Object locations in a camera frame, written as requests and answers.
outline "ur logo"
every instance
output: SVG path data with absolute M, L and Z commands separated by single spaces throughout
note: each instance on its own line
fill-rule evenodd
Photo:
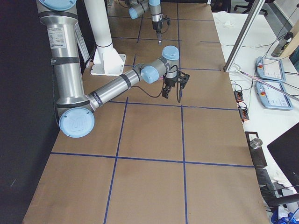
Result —
M 75 118 L 71 118 L 72 124 L 71 124 L 71 131 L 72 132 L 78 132 L 82 131 L 84 129 L 84 124 L 86 122 L 84 116 L 78 116 Z

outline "table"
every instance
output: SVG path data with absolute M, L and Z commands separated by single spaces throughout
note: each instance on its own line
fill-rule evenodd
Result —
M 132 88 L 94 113 L 87 136 L 60 132 L 24 224 L 269 223 L 229 76 L 220 69 L 211 8 L 162 7 L 172 25 L 159 46 L 150 15 L 132 21 L 115 1 L 108 18 L 113 44 L 127 55 L 125 71 L 177 46 L 179 67 L 190 74 L 182 102 L 175 90 L 153 99 Z M 88 68 L 85 92 L 113 78 Z M 154 95 L 161 82 L 138 85 Z
M 246 20 L 246 14 L 227 14 L 225 12 L 214 13 L 215 24 L 219 35 L 222 51 L 225 60 L 227 60 L 232 46 L 234 45 L 239 32 Z M 256 21 L 253 23 L 248 36 L 246 37 L 243 46 L 262 46 L 274 42 L 276 36 L 271 30 L 268 22 L 263 15 L 258 15 Z M 268 57 L 271 57 L 271 52 L 277 46 L 276 42 L 269 50 Z M 259 56 L 263 56 L 268 50 L 269 46 L 260 48 L 242 47 L 241 51 L 235 61 L 241 67 L 241 70 L 253 75 L 255 71 L 255 61 Z M 289 58 L 283 59 L 283 66 L 285 71 L 295 72 Z M 242 74 L 229 74 L 230 79 L 241 85 L 243 89 L 251 87 L 251 79 Z M 286 74 L 286 82 L 299 86 L 299 76 Z M 286 91 L 289 94 L 298 94 L 298 90 L 285 85 Z M 258 132 L 259 137 L 263 141 L 263 152 L 268 164 L 266 168 L 272 180 L 280 180 L 281 183 L 291 186 L 277 163 L 272 158 L 267 149 L 267 145 L 274 141 L 281 134 L 286 132 L 292 126 L 299 122 L 299 102 L 292 100 L 294 106 L 292 111 L 277 111 L 264 109 L 259 102 L 254 87 L 252 91 L 243 92 L 244 101 L 249 105 L 249 119 L 243 124 L 244 131 Z

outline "blue tape line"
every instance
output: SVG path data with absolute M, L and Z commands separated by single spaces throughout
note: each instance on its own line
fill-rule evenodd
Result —
M 149 40 L 149 41 L 156 41 L 157 39 L 152 38 L 135 38 L 135 37 L 112 37 L 115 39 L 130 39 L 130 40 Z M 162 41 L 179 41 L 179 40 L 172 40 L 172 39 L 162 39 Z
M 131 18 L 130 16 L 121 16 L 121 15 L 109 15 L 109 17 L 116 17 L 116 18 Z
M 218 107 L 206 107 L 206 106 L 183 106 L 185 108 L 200 108 L 200 109 L 210 109 L 210 110 L 225 110 L 225 111 L 238 111 L 238 109 L 230 108 L 218 108 Z
M 160 160 L 160 159 L 147 159 L 147 158 L 137 158 L 137 157 L 124 157 L 124 156 L 118 156 L 118 159 L 123 159 L 123 160 L 154 161 L 154 162 L 174 162 L 174 163 L 184 163 L 183 161 L 178 161 L 178 160 Z
M 130 102 L 128 104 L 133 104 L 133 105 L 150 105 L 150 106 L 174 106 L 174 107 L 180 107 L 179 105 L 167 105 L 167 104 L 147 104 L 147 103 L 135 103 L 135 102 Z
M 221 69 L 191 69 L 191 68 L 181 68 L 185 70 L 206 70 L 206 71 L 221 71 Z
M 126 102 L 110 100 L 109 103 L 125 104 Z
M 126 102 L 121 101 L 109 101 L 110 103 L 118 103 L 118 104 L 125 104 Z M 171 106 L 171 107 L 181 107 L 179 105 L 168 105 L 168 104 L 147 104 L 147 103 L 135 103 L 135 102 L 128 102 L 128 104 L 133 105 L 149 105 L 149 106 Z M 207 106 L 186 106 L 182 105 L 185 108 L 200 108 L 200 109 L 209 109 L 209 110 L 225 110 L 225 111 L 238 111 L 238 109 L 232 108 L 221 108 L 221 107 L 207 107 Z
M 183 106 L 181 105 L 181 123 L 182 123 L 182 148 L 183 148 L 183 168 L 184 168 L 184 195 L 185 195 L 185 224 L 188 224 L 188 208 L 187 208 L 187 184 L 186 184 L 186 164 L 185 164 L 185 136 L 184 136 L 184 116 Z
M 113 155 L 96 155 L 96 154 L 80 154 L 80 153 L 61 153 L 61 152 L 51 152 L 51 154 L 87 156 L 87 157 L 101 157 L 101 158 L 111 158 L 111 159 L 115 159 L 116 158 L 116 156 L 113 156 Z M 225 164 L 225 163 L 193 162 L 193 161 L 185 161 L 184 162 L 184 161 L 177 161 L 177 160 L 147 159 L 147 158 L 137 158 L 137 157 L 124 157 L 124 156 L 122 156 L 122 157 L 118 156 L 117 158 L 118 159 L 124 159 L 124 160 L 142 160 L 142 161 L 174 162 L 174 163 L 209 165 L 209 166 L 254 168 L 254 166 L 249 166 L 249 165 L 236 165 L 236 164 Z
M 220 43 L 219 41 L 200 41 L 200 42 L 203 42 L 203 43 Z
M 81 153 L 60 153 L 60 152 L 51 152 L 51 154 L 56 155 L 76 155 L 76 156 L 87 156 L 87 157 L 101 157 L 101 158 L 115 158 L 112 155 L 94 155 L 94 154 L 81 154 Z
M 133 67 L 135 66 L 135 61 L 136 61 L 136 54 L 134 54 L 134 61 L 133 61 Z
M 208 21 L 208 22 L 214 22 L 214 20 L 197 20 L 197 19 L 179 19 L 179 20 L 191 20 L 191 21 Z
M 180 38 L 179 38 L 179 19 L 178 19 L 178 54 L 179 54 L 178 64 L 179 64 L 179 69 L 181 69 L 181 49 L 179 43 L 180 43 Z
M 122 117 L 122 122 L 121 122 L 121 132 L 120 132 L 120 137 L 119 137 L 119 140 L 118 140 L 118 145 L 117 145 L 117 150 L 116 150 L 115 162 L 114 162 L 113 173 L 112 173 L 110 189 L 109 189 L 109 194 L 108 194 L 108 200 L 107 200 L 107 205 L 106 205 L 106 211 L 105 211 L 104 224 L 106 224 L 107 216 L 108 216 L 110 197 L 111 197 L 112 186 L 113 186 L 113 181 L 114 181 L 114 175 L 115 175 L 115 170 L 116 170 L 117 156 L 118 156 L 118 152 L 120 150 L 121 136 L 122 136 L 123 125 L 124 125 L 125 117 L 126 117 L 127 105 L 128 105 L 128 97 L 127 97 L 127 100 L 126 100 L 125 110 L 123 112 L 123 117 Z
M 212 163 L 212 162 L 191 162 L 191 161 L 186 161 L 185 164 L 197 164 L 197 165 L 209 165 L 209 166 L 222 166 L 222 167 L 254 168 L 254 166 L 250 166 L 250 165 L 237 165 L 237 164 Z

